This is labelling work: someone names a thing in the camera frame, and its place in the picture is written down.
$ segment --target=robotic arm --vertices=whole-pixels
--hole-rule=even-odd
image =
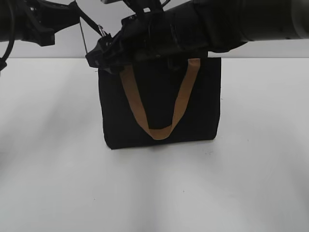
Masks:
[[[206,57],[209,51],[227,52],[250,41],[309,38],[309,0],[191,0],[167,11],[169,0],[123,1],[135,14],[122,20],[114,37],[90,22],[102,35],[86,55],[91,67],[118,73],[133,62],[168,57],[174,68],[173,60],[181,56]],[[41,46],[53,45],[54,34],[79,23],[82,13],[72,3],[0,0],[0,42],[12,38],[9,2],[14,39]]]

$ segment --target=bag handle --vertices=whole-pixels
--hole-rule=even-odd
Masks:
[[[194,83],[197,79],[198,71],[200,69],[200,59],[189,59],[187,73],[180,86],[178,97],[175,102],[174,115],[172,124],[163,129],[150,129],[148,125],[147,115],[140,99],[139,89],[135,80],[135,75],[132,65],[125,66],[124,71],[120,73],[123,88],[126,97],[129,101],[132,113],[137,123],[149,134],[154,140],[167,139],[173,132],[179,121],[182,119],[191,96]]]

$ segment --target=white table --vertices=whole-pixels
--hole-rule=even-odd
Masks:
[[[224,59],[215,141],[116,151],[85,60],[8,65],[1,232],[309,231],[309,59]]]

